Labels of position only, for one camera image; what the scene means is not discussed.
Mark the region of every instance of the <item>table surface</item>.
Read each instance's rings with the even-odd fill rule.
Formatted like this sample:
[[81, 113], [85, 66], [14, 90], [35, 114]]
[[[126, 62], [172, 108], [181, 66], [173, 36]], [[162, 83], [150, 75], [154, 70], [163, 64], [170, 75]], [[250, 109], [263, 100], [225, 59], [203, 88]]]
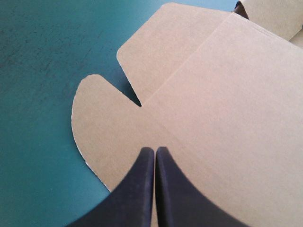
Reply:
[[[73, 140], [73, 97], [97, 73], [135, 101], [116, 52], [166, 2], [0, 0], [1, 226], [64, 226], [109, 194]], [[175, 2], [226, 11], [236, 4]]]

